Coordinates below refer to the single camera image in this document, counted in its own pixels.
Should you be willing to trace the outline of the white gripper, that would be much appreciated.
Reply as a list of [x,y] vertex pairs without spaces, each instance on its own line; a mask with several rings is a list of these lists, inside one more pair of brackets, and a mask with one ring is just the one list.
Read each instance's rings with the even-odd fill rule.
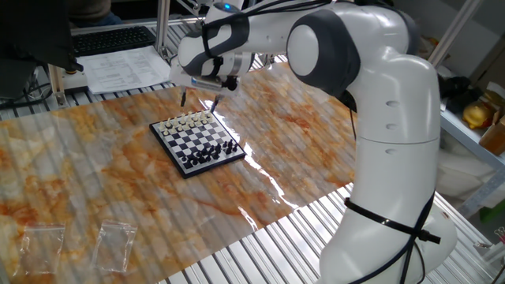
[[210,109],[210,112],[213,113],[224,96],[235,97],[239,93],[240,79],[238,77],[231,77],[231,79],[234,79],[234,82],[237,84],[237,87],[234,90],[224,86],[227,79],[229,79],[229,77],[225,75],[217,77],[191,76],[181,67],[177,58],[171,62],[169,81],[178,86],[183,86],[181,87],[181,107],[185,106],[187,94],[186,88],[195,88],[217,94]]

